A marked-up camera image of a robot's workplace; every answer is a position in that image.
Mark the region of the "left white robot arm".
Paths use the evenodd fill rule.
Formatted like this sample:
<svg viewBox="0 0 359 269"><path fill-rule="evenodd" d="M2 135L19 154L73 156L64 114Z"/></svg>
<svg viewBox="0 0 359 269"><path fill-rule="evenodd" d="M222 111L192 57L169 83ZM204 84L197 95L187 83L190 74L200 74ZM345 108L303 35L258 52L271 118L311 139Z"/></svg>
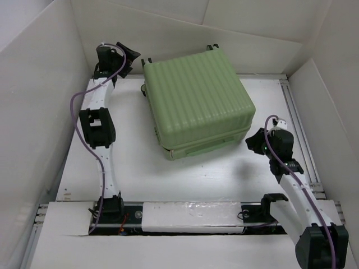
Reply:
<svg viewBox="0 0 359 269"><path fill-rule="evenodd" d="M90 210L95 222L119 222L125 216L125 206L118 187L113 164L113 144L116 129L108 109L117 77L125 78L132 62L140 53L120 42L103 43L96 48L98 63L93 74L94 87L90 103L80 110L79 120L83 138L99 164L100 196Z"/></svg>

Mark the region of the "green suitcase blue lining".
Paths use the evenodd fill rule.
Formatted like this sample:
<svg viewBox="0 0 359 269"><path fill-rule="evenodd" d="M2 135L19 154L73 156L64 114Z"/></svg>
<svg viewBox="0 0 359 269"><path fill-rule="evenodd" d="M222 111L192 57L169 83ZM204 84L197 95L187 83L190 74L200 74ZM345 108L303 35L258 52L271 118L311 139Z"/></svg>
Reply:
<svg viewBox="0 0 359 269"><path fill-rule="evenodd" d="M240 142L250 130L255 105L218 44L165 61L148 58L142 68L141 91L168 160Z"/></svg>

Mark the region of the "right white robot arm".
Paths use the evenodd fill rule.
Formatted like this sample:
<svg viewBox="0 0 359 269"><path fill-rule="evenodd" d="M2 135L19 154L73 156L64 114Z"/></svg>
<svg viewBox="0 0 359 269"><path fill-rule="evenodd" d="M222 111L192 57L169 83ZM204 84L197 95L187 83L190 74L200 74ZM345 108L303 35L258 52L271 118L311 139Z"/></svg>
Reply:
<svg viewBox="0 0 359 269"><path fill-rule="evenodd" d="M260 128L246 139L249 150L269 159L270 171L284 193L265 194L260 216L275 219L290 236L301 268L344 268L349 234L320 207L304 170L293 158L294 136L289 131Z"/></svg>

